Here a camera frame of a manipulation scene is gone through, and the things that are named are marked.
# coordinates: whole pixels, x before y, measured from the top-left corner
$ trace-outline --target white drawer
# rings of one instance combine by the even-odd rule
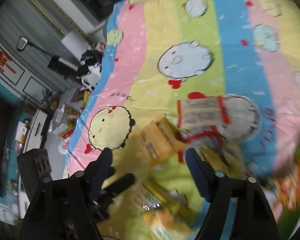
[[[28,132],[23,152],[40,148],[42,142],[41,132],[47,117],[48,115],[46,113],[41,110],[37,110],[35,117],[32,119],[31,129]]]

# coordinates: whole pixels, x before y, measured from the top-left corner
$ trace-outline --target pink stripe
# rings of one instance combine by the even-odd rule
[[[90,143],[88,131],[92,118],[109,105],[123,106],[125,104],[126,97],[121,97],[121,95],[129,94],[146,56],[146,19],[143,13],[143,4],[134,5],[129,9],[129,3],[125,1],[117,22],[118,28],[123,31],[123,40],[118,45],[117,54],[114,57],[117,60],[114,63],[114,71],[110,75],[105,89],[98,95],[95,107],[88,115],[87,126],[83,128],[82,135],[73,152],[84,167],[100,155],[99,150],[89,154],[84,153],[87,144]],[[120,96],[111,96],[111,94],[119,92]],[[77,170],[82,170],[82,167],[75,158],[70,157],[68,169],[70,174],[73,174]]]
[[[254,3],[248,7],[251,28],[264,24],[279,31],[280,16],[267,16],[255,0],[251,1]],[[297,136],[300,134],[300,89],[293,80],[293,68],[281,50],[268,52],[257,49],[257,53],[262,60],[276,113],[277,156],[274,170],[278,171],[293,161]]]

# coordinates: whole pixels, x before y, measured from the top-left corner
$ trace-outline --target curtain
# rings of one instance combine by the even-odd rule
[[[49,17],[61,27],[64,33],[72,28],[53,10],[48,0],[35,0]],[[20,36],[25,36],[42,49],[79,65],[79,62],[61,43],[64,35],[36,8],[30,0],[6,0],[0,8],[0,42],[30,72],[56,92],[64,92],[77,84],[47,68],[51,58],[27,46],[23,52],[17,51]]]

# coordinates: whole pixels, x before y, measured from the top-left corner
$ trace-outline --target bed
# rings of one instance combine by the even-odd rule
[[[194,231],[209,209],[187,166],[174,155],[155,169],[131,134],[164,113],[177,124],[177,100],[223,96],[244,116],[219,133],[240,146],[256,176],[280,174],[294,162],[300,139],[300,11],[291,0],[124,0],[108,19],[101,79],[69,144],[64,176],[84,170],[104,147],[116,175],[149,173],[184,194]],[[117,239],[153,239],[129,205],[116,199],[111,219],[98,225]],[[235,199],[222,239],[231,233]],[[288,239],[299,218],[279,219]]]

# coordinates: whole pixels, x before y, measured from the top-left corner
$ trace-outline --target cartoon beak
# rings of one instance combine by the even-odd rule
[[[179,64],[183,60],[182,56],[175,56],[173,61],[171,62],[171,65]]]

